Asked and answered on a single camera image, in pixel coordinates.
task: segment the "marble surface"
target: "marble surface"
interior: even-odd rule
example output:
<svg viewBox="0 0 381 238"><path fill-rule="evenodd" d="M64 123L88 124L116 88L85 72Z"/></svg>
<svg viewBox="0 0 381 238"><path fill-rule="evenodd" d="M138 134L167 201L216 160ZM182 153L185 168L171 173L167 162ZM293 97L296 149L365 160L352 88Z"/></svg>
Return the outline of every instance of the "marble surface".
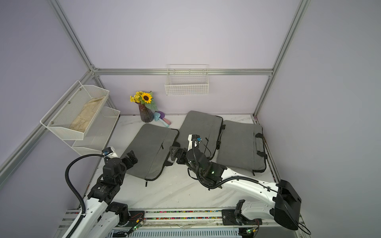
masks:
<svg viewBox="0 0 381 238"><path fill-rule="evenodd" d="M253 123L251 115L219 115L224 120L238 121L241 123ZM185 119L185 115L166 115L172 122L170 128L179 129ZM110 138L108 146L113 146L116 153L121 155L133 138L136 136L144 122L140 116L121 116ZM150 122L157 126L163 126L159 121ZM101 160L89 188L96 184L97 178L102 174L104 161ZM233 168L235 171L253 178L274 181L269 166L263 173L253 176L249 171ZM113 201L128 204L131 209L157 209L157 208L226 208L235 207L238 200L256 201L240 192L217 188L208 191L197 180L191 179L187 174L187 166L176 162L169 167L164 167L160 177L155 181L146 181L129 174L125 175L123 185Z"/></svg>

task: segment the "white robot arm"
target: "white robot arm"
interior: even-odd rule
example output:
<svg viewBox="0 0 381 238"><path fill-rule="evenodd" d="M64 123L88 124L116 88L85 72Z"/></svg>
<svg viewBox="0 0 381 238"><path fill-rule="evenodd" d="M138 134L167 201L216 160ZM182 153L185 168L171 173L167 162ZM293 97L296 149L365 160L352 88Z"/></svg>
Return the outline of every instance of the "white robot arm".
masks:
<svg viewBox="0 0 381 238"><path fill-rule="evenodd" d="M188 151L185 164L192 170L197 180L209 189L230 188L251 197L258 202L240 200L235 209L237 225L249 224L254 219L274 219L278 224L291 230L297 230L301 198L287 181L260 181L211 162L199 150L201 141L198 135L188 136Z"/></svg>
<svg viewBox="0 0 381 238"><path fill-rule="evenodd" d="M133 151L127 153L123 159L117 158L112 147L108 147L102 152L103 155L81 156L66 169L66 182L80 200L82 213L75 218L64 234L64 238L104 238L115 226L131 223L134 227L127 232L129 234L142 225L142 218L130 219L126 204L112 202L120 190L126 171L133 167L138 160ZM103 174L97 180L97 184L92 187L88 199L83 201L70 182L69 169L76 161L90 156L104 157L105 165L103 166Z"/></svg>

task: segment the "white wire basket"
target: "white wire basket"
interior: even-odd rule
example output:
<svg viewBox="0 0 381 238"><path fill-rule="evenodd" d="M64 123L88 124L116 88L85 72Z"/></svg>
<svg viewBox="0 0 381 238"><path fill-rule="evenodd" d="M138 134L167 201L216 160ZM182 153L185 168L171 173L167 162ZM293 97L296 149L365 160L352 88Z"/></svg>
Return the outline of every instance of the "white wire basket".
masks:
<svg viewBox="0 0 381 238"><path fill-rule="evenodd" d="M168 96L196 96L209 93L208 69L168 69L165 82Z"/></svg>
<svg viewBox="0 0 381 238"><path fill-rule="evenodd" d="M118 121L120 111L106 106L100 111L85 139L75 141L71 146L80 155L101 154Z"/></svg>
<svg viewBox="0 0 381 238"><path fill-rule="evenodd" d="M68 99L53 119L47 125L41 121L41 124L61 140L83 140L109 97L109 91L106 89L94 85L82 85L79 81L78 83L79 87L76 92ZM83 106L92 98L100 97L104 97L104 99L100 102L98 110L92 115L90 123L84 132L70 129L70 125L81 113Z"/></svg>

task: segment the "artificial flower bouquet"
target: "artificial flower bouquet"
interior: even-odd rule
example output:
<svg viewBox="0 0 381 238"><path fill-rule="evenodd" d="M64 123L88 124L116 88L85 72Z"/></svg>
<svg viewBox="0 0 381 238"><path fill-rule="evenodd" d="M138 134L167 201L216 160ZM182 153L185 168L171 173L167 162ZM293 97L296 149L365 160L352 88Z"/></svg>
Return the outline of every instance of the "artificial flower bouquet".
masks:
<svg viewBox="0 0 381 238"><path fill-rule="evenodd" d="M138 91L134 96L130 96L130 101L145 105L146 108L151 109L152 111L158 110L152 91L149 93Z"/></svg>

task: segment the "pink handle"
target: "pink handle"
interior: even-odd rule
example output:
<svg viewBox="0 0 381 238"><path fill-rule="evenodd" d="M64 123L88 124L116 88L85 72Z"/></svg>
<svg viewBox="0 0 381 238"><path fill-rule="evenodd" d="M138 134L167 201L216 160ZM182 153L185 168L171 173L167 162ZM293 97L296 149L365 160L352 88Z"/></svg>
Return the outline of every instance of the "pink handle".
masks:
<svg viewBox="0 0 381 238"><path fill-rule="evenodd" d="M166 118L163 118L163 121L165 121L168 125L171 125L172 123L170 121L168 121L168 119Z"/></svg>

